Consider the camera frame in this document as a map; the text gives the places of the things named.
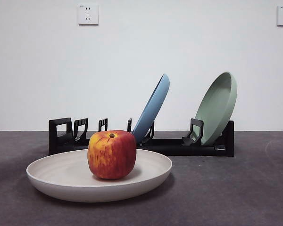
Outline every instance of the white plate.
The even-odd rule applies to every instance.
[[[134,169],[120,180],[102,180],[88,167],[87,149],[55,154],[31,163],[27,175],[39,191],[73,202],[109,202],[146,193],[162,184],[172,161],[159,153],[137,149]]]

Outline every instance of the apple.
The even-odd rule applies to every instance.
[[[90,171],[99,178],[123,178],[135,165],[135,137],[123,130],[96,132],[90,138],[87,159]]]

